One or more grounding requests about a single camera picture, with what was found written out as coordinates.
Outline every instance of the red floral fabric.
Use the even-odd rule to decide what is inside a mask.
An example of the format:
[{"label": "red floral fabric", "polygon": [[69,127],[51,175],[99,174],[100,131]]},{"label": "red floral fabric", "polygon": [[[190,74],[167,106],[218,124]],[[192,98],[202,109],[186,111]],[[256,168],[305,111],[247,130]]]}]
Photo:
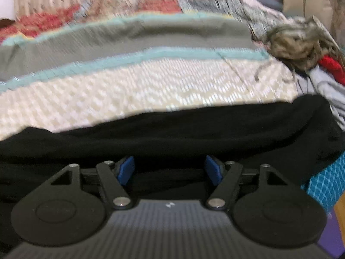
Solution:
[{"label": "red floral fabric", "polygon": [[7,37],[17,33],[35,38],[42,32],[58,29],[73,18],[79,7],[80,5],[76,4],[66,9],[57,9],[54,13],[42,12],[23,16],[13,25],[0,29],[0,44]]}]

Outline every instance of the ribbed surface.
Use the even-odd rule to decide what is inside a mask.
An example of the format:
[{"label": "ribbed surface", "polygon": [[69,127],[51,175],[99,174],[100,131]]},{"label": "ribbed surface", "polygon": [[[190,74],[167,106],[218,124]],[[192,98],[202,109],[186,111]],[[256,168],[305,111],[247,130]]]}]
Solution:
[{"label": "ribbed surface", "polygon": [[277,250],[238,233],[226,214],[198,201],[141,201],[130,211],[113,213],[105,227],[79,244],[40,248],[22,244],[6,259],[330,259],[316,245]]}]

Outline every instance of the black cloth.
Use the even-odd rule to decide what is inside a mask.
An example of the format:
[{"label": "black cloth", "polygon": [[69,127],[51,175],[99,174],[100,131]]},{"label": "black cloth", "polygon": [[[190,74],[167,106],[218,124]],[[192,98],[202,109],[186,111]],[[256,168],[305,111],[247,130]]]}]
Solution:
[{"label": "black cloth", "polygon": [[[192,184],[205,188],[200,169],[207,154],[251,168],[268,163],[301,185],[344,150],[344,133],[327,100],[316,95],[293,103],[139,114],[58,134],[29,127],[0,142],[0,213],[6,212],[0,218],[0,242],[15,242],[8,242],[13,236],[9,207],[69,163],[94,167],[133,155],[137,175],[129,193],[163,198],[159,192],[175,195]],[[152,182],[165,169],[164,178]],[[178,181],[181,169],[198,173]]]}]

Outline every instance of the teal fabric stripe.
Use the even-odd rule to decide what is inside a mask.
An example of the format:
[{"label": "teal fabric stripe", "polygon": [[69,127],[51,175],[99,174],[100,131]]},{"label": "teal fabric stripe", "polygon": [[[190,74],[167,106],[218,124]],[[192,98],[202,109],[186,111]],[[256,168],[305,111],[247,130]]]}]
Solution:
[{"label": "teal fabric stripe", "polygon": [[125,26],[128,22],[133,21],[143,21],[143,20],[161,20],[161,21],[185,21],[185,20],[192,20],[196,19],[199,20],[200,18],[207,17],[207,18],[219,18],[220,15],[214,14],[207,14],[207,13],[191,13],[191,14],[184,14],[184,13],[177,13],[177,14],[152,14],[152,13],[140,13],[134,16],[127,16],[127,17],[114,17],[110,20],[98,21],[98,22],[88,22],[83,24],[77,24],[72,27],[65,26],[63,30],[58,30],[56,32],[51,33],[42,33],[37,36],[35,39],[26,39],[22,35],[19,36],[11,36],[5,39],[2,43],[2,46],[14,46],[16,44],[25,44],[29,42],[33,43],[40,43],[42,41],[55,38],[62,34],[66,34],[69,32],[75,32],[82,28],[88,27],[95,27],[98,25],[119,25],[123,24]]},{"label": "teal fabric stripe", "polygon": [[114,57],[98,59],[90,62],[73,62],[68,65],[32,73],[21,78],[13,78],[8,82],[0,82],[0,93],[25,87],[36,81],[46,82],[55,77],[63,78],[77,74],[93,73],[103,69],[117,68],[146,60],[157,58],[183,58],[183,59],[223,59],[238,58],[248,60],[268,59],[264,49],[196,49],[185,47],[155,47],[136,53],[117,55]]}]

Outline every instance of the screw head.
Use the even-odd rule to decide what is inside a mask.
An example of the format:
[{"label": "screw head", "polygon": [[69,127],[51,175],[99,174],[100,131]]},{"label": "screw head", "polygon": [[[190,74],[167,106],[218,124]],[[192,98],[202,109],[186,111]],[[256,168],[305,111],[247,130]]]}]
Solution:
[{"label": "screw head", "polygon": [[214,198],[210,199],[207,203],[210,207],[219,208],[225,205],[225,200]]},{"label": "screw head", "polygon": [[113,203],[118,207],[125,207],[130,204],[130,199],[127,197],[117,197],[113,199]]}]

